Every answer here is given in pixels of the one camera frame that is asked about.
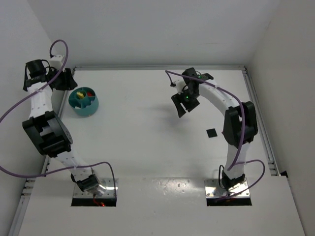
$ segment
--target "white wall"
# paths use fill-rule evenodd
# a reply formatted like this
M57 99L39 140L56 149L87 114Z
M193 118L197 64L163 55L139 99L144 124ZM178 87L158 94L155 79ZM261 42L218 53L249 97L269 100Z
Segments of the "white wall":
M315 1L282 0L249 66L281 170L314 235Z
M27 95L22 90L24 66L46 59L51 41L26 0L2 0L0 7L0 113ZM43 157L22 129L29 115L25 102L0 124L0 165L15 173L41 171ZM0 235L7 235L24 179L0 173Z
M69 43L74 65L239 65L280 0L28 2L50 39Z

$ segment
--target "metal frame bar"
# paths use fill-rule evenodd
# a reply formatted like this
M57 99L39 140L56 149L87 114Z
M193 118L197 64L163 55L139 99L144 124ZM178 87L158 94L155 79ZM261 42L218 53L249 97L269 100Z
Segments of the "metal frame bar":
M181 69L186 69L187 67L189 67L189 65L174 65L174 66L170 66L170 65L161 65L161 66L77 66L74 68L73 70L73 75L75 74L76 70L166 70L166 69L172 69L172 70L181 70ZM245 80L245 84L247 87L247 90L249 92L249 96L251 101L254 103L254 105L256 106L257 109L257 119L258 119L258 128L259 128L259 132L261 134L261 139L263 141L264 144L264 148L266 153L268 154L268 163L271 164L271 169L274 170L276 173L276 175L280 175L279 173L279 169L277 166L277 162L274 156L274 152L272 150L272 146L269 142L269 138L268 138L268 134L267 131L265 129L265 125L264 125L264 121L263 118L261 116L261 109L259 106L259 102L258 102L258 98L256 95L256 91L255 88L252 84L252 81L249 77L249 74L247 72L247 69L244 66L194 66L196 69L198 70L241 70L243 72L243 76L244 76L244 80ZM66 99L68 96L69 91L66 91L63 95L63 100L61 103L61 107L58 113L58 116L60 118L62 118L63 116L63 109L64 109L64 105L66 103ZM50 163L50 157L46 156L45 158L45 162L44 162L44 166L42 169L41 173L44 173L48 170L49 167L49 163ZM30 200L30 196L31 194L28 193L26 196L22 195L19 205L17 207L17 210L15 212L14 215L14 219L12 221L11 224L11 228L9 231L9 236L18 236L19 232L20 232L20 228L22 226L23 223L23 219L26 213L26 209Z

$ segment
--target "table surface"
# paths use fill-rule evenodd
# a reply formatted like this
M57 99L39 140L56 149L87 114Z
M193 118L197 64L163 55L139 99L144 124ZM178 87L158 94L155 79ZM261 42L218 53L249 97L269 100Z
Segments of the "table surface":
M242 71L202 71L241 100L249 96ZM74 148L88 163L108 161L119 178L117 207L71 207L69 172L36 180L21 227L30 235L304 235L284 177L270 176L251 189L252 206L206 206L203 180L225 164L223 116L207 100L181 119L161 70L76 71L80 87L91 87L98 111L77 116L66 102L62 121ZM208 138L215 128L218 137ZM259 135L247 159L267 158ZM62 167L52 159L49 170ZM259 164L245 167L249 183ZM108 167L96 169L110 177Z

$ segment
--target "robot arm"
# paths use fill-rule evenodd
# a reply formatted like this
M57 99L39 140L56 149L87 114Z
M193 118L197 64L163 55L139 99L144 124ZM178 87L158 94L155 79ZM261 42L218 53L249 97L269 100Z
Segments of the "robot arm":
M195 77L204 81L211 80L212 84L217 85L216 81L211 75L198 75L194 68L187 69L183 75ZM192 111L196 106L199 105L197 100L198 96L205 97L224 115L225 119L223 135L228 142L228 152L225 164L226 168L222 173L222 184L224 188L228 190L236 184L243 182L245 179L244 164L246 161L246 153L250 142L253 141L254 135L258 133L253 103L243 103L246 117L246 129L244 143L238 157L238 163L241 164L235 165L230 170L228 170L228 167L232 165L236 156L241 133L239 103L229 94L197 81L185 78L178 79L174 81L171 86L176 87L177 89L177 94L172 96L172 100L177 108L179 117L182 117L186 113L182 105L188 112Z
M48 61L50 64L48 74L46 74L42 60L26 63L31 78L29 79L25 74L23 89L31 94L43 87L61 68L62 59L62 56L56 55ZM72 90L76 86L70 69L66 68L50 86L31 97L31 113L29 119L22 125L40 154L55 158L66 167L74 167L74 169L70 169L71 179L83 192L102 195L104 189L99 184L95 171L92 168L75 168L86 166L87 163L79 158L73 150L70 132L52 109L52 89Z

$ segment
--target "white table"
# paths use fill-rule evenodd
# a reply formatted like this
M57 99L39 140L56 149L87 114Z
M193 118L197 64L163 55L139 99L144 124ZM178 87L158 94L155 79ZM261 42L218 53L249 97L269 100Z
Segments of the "white table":
M241 70L203 72L249 100ZM19 235L304 235L286 178L270 176L259 134L248 160L261 159L267 170L251 189L252 206L207 207L203 180L218 175L227 153L223 116L212 104L200 97L200 105L179 119L171 101L176 90L162 70L76 71L74 79L94 89L99 109L81 118L66 102L62 121L82 158L113 165L117 207L71 207L69 172L39 178ZM218 137L208 138L211 128ZM59 167L52 159L49 170ZM111 177L107 166L96 170ZM246 166L249 183L261 170Z

